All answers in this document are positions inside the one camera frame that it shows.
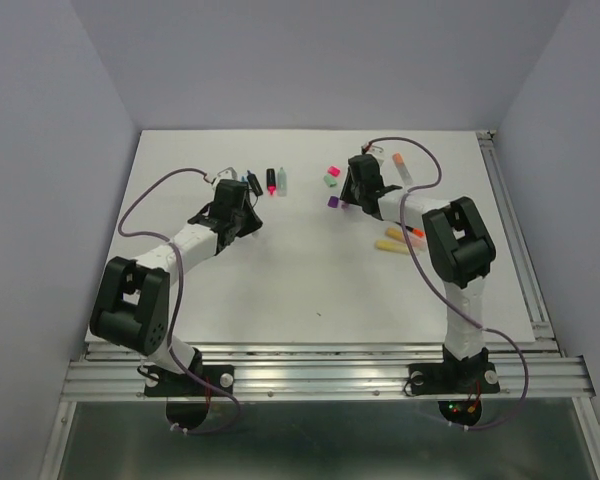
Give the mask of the pastel green pen cap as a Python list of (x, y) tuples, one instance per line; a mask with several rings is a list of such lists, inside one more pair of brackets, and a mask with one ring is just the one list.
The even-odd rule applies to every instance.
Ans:
[(335, 187), (337, 185), (336, 179), (331, 175), (325, 175), (323, 181), (328, 187)]

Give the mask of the purple pen cap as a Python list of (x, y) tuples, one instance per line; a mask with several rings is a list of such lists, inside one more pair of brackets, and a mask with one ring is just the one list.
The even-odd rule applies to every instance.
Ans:
[(336, 196), (331, 196), (327, 202), (329, 208), (338, 208), (340, 203), (340, 199)]

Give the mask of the black highlighter purple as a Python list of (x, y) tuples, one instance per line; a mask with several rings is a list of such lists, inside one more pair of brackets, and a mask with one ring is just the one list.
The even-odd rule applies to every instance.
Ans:
[(262, 187), (260, 185), (260, 182), (259, 182), (257, 176), (253, 172), (247, 171), (246, 178), (247, 178), (247, 182), (248, 182), (248, 184), (250, 186), (250, 189), (253, 192), (253, 194), (256, 197), (262, 196), (263, 195), (263, 190), (262, 190)]

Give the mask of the pastel peach highlighter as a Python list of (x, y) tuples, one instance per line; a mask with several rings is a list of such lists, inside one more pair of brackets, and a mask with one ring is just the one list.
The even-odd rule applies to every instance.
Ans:
[(385, 230), (385, 235), (393, 241), (397, 241), (403, 245), (407, 245), (407, 243), (410, 243), (414, 250), (428, 250), (426, 237), (424, 235), (418, 236), (417, 234), (411, 231), (407, 231), (407, 233), (404, 233), (401, 229), (393, 227), (387, 228)]

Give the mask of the black highlighter pink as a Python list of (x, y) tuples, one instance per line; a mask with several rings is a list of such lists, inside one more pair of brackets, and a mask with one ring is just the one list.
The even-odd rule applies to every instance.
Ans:
[(268, 168), (266, 170), (266, 187), (271, 196), (274, 196), (277, 191), (276, 170)]

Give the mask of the pastel green highlighter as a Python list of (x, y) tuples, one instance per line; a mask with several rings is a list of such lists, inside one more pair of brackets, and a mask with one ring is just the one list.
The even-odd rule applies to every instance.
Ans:
[(277, 194), (281, 197), (286, 196), (287, 192), (288, 192), (288, 183), (287, 183), (287, 174), (283, 167), (280, 167), (277, 172), (276, 185), (277, 185)]

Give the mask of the pastel yellow highlighter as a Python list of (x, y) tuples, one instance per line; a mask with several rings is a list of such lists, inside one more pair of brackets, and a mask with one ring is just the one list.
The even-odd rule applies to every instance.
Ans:
[(390, 252), (390, 253), (397, 253), (397, 254), (403, 254), (403, 255), (410, 254), (410, 250), (405, 244), (402, 244), (399, 242), (393, 242), (390, 240), (383, 240), (383, 239), (376, 240), (374, 243), (374, 247), (377, 250)]

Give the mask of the black highlighter orange cap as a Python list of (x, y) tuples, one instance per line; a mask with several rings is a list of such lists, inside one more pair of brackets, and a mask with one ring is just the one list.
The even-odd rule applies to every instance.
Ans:
[(410, 227), (410, 226), (407, 226), (406, 229), (407, 229), (408, 232), (414, 234), (417, 237), (420, 237), (420, 238), (424, 238), (425, 237), (425, 233), (422, 230), (420, 230), (420, 229), (413, 228), (413, 227)]

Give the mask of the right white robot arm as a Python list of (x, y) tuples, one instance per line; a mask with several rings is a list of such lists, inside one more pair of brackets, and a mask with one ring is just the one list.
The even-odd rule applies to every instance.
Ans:
[(430, 263), (443, 283), (444, 291), (438, 295), (447, 308), (442, 361), (408, 366), (410, 394), (465, 394), (476, 387), (497, 393), (498, 381), (485, 377), (495, 368), (488, 359), (481, 323), (484, 283), (496, 248), (473, 200), (435, 200), (387, 185), (371, 154), (348, 160), (340, 199), (378, 220), (422, 230)]

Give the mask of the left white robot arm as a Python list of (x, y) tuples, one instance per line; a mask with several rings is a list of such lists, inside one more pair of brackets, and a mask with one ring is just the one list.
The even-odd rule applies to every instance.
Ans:
[(184, 277), (219, 255), (234, 240), (255, 233), (262, 221), (255, 213), (249, 185), (220, 180), (213, 200), (161, 244), (132, 259), (109, 260), (89, 322), (90, 333), (133, 350), (168, 372), (179, 393), (195, 392), (202, 382), (200, 352), (174, 334), (184, 296)]

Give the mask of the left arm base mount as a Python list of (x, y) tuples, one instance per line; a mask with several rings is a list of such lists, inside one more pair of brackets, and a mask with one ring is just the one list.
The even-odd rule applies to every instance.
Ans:
[(210, 414), (211, 401), (233, 393), (235, 368), (229, 364), (206, 365), (199, 373), (204, 382), (223, 394), (186, 374), (175, 374), (156, 365), (142, 365), (136, 371), (145, 381), (144, 396), (164, 399), (170, 428), (183, 434), (203, 433), (202, 425)]

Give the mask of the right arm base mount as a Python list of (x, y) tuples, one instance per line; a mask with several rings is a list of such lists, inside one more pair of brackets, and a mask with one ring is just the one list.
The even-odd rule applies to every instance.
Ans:
[(486, 347), (462, 360), (442, 347), (441, 362), (407, 366), (403, 392), (406, 396), (442, 396), (438, 407), (443, 418), (452, 425), (472, 429), (482, 415), (482, 396), (499, 393), (500, 384)]

